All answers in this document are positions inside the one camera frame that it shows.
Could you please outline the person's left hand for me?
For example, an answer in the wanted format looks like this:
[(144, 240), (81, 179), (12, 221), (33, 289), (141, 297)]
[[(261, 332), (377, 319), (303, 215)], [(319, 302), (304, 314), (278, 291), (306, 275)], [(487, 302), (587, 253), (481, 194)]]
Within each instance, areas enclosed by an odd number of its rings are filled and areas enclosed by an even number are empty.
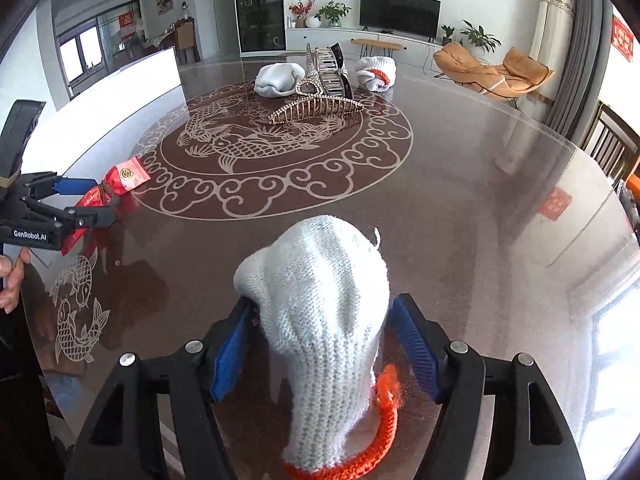
[(6, 314), (17, 307), (25, 266), (29, 263), (30, 253), (26, 247), (21, 249), (15, 261), (6, 256), (1, 257), (1, 281), (4, 283), (4, 289), (0, 292), (0, 308)]

